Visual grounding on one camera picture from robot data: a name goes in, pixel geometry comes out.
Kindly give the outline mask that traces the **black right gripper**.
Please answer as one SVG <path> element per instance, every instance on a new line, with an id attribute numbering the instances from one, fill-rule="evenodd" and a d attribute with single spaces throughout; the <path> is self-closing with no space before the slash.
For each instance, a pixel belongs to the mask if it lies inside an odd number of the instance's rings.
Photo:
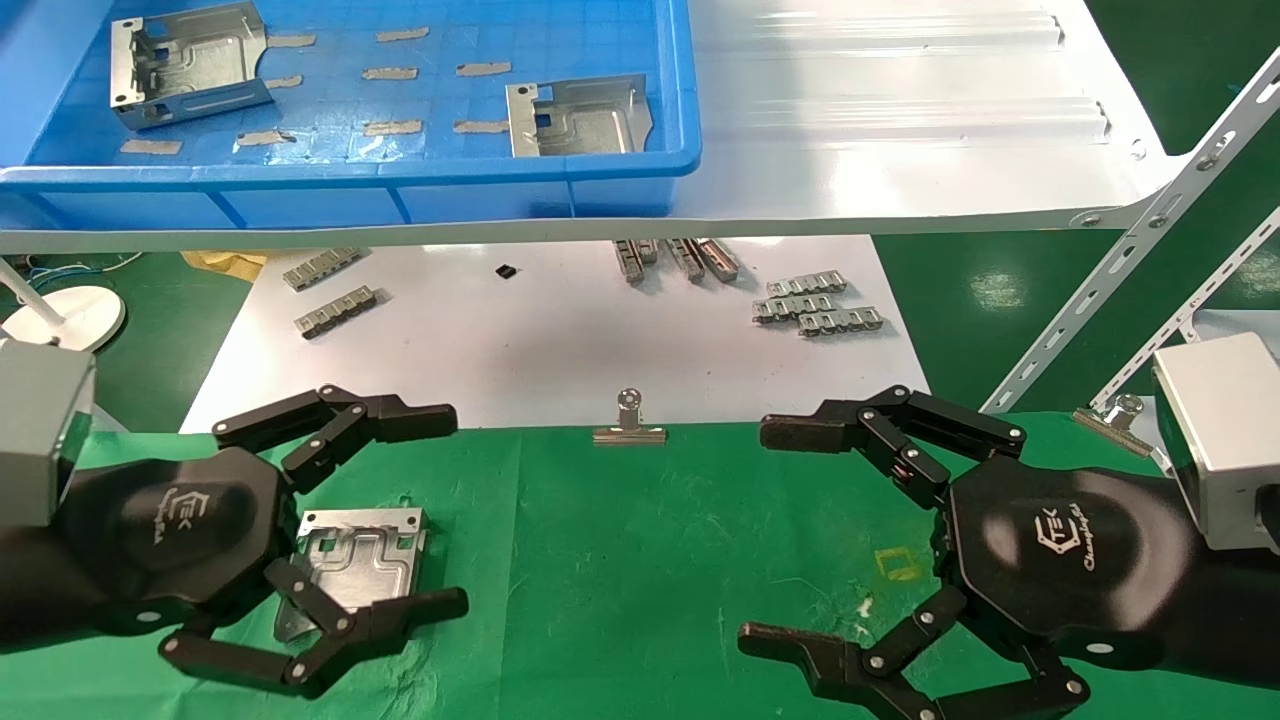
<path id="1" fill-rule="evenodd" d="M 927 392 L 892 386 L 828 398 L 810 415 L 762 419 L 763 447 L 860 454 L 920 509 L 940 509 L 950 471 L 922 446 L 983 462 L 1018 459 L 1020 427 Z M 791 664 L 822 700 L 878 719 L 1062 719 L 1091 698 L 1057 656 L 1102 666 L 1158 666 L 1201 534 L 1170 480 L 1101 468 L 983 462 L 948 488 L 946 585 L 870 648 L 796 628 L 745 623 L 739 650 Z M 1025 680 L 936 700 L 905 676 L 960 621 Z"/>

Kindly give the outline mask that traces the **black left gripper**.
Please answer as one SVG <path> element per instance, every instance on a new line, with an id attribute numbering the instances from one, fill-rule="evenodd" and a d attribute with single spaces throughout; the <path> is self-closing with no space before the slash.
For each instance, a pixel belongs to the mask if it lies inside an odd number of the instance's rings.
<path id="1" fill-rule="evenodd" d="M 142 635 L 191 620 L 160 644 L 179 673 L 273 694 L 323 696 L 357 664 L 402 652 L 417 628 L 465 616 L 468 597 L 451 587 L 344 610 L 284 560 L 300 525 L 294 492 L 312 492 L 372 442 L 457 430 L 449 404 L 410 406 L 397 395 L 323 386 L 216 421 L 212 437 L 224 450 L 210 457 L 76 473 L 60 507 L 60 537 L 93 591 L 90 630 Z M 283 473 L 255 455 L 296 439 Z M 239 621 L 273 588 L 320 630 L 302 655 L 214 638 L 211 621 Z"/>

